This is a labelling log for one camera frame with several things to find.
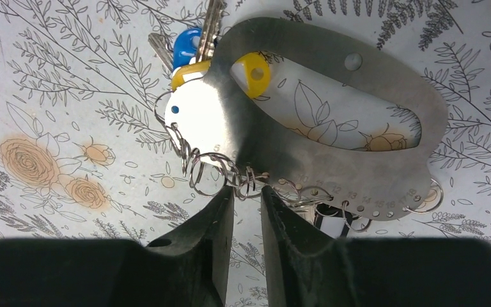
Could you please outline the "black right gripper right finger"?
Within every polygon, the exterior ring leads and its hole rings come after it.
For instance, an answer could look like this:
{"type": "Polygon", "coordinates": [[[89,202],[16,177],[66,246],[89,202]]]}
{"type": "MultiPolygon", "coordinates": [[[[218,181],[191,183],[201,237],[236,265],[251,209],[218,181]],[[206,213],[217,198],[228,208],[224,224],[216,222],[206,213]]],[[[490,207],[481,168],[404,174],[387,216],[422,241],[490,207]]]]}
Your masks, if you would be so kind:
{"type": "Polygon", "coordinates": [[[270,306],[491,306],[491,244],[334,239],[261,190],[270,306]]]}

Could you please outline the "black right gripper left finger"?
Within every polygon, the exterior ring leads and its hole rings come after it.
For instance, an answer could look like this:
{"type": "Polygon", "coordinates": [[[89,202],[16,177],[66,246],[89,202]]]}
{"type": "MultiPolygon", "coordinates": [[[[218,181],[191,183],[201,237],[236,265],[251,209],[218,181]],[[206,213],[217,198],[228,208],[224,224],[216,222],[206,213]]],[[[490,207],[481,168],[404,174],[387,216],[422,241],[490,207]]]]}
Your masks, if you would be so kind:
{"type": "Polygon", "coordinates": [[[0,306],[223,306],[233,207],[225,188],[147,246],[126,239],[2,239],[0,306]]]}

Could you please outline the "black tag keyring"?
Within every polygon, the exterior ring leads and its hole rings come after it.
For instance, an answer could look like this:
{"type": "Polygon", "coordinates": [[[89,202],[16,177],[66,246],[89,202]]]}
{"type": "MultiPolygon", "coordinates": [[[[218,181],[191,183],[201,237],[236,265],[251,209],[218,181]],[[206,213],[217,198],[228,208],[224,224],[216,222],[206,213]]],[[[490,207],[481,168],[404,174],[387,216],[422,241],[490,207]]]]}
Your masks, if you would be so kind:
{"type": "Polygon", "coordinates": [[[346,237],[350,231],[348,226],[352,222],[352,214],[339,208],[324,203],[315,208],[314,226],[332,238],[346,237]]]}

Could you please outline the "blue tag key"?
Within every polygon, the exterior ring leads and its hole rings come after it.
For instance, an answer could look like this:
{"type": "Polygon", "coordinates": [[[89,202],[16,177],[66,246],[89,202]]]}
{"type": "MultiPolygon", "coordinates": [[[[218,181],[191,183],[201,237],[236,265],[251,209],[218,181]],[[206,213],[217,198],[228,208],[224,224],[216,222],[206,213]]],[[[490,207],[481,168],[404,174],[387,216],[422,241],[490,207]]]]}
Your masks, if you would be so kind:
{"type": "Polygon", "coordinates": [[[217,44],[224,7],[223,1],[209,1],[203,26],[190,28],[179,34],[171,52],[162,35],[150,33],[148,42],[163,67],[174,72],[191,61],[199,63],[210,59],[217,44]]]}

